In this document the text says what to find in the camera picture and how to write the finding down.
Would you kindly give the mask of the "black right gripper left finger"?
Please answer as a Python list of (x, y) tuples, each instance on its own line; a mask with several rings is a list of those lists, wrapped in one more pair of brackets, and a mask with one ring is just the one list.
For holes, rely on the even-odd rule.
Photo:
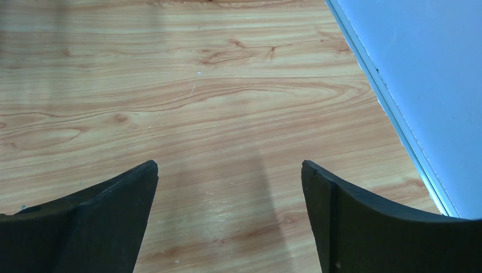
[(146, 161), (81, 191), (1, 215), (2, 272), (133, 272), (158, 184)]

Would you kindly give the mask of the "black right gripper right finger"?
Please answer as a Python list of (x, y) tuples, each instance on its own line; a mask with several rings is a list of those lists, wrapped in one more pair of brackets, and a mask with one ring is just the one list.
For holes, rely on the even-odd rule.
[(323, 272), (480, 272), (481, 221), (388, 200), (312, 161), (302, 189)]

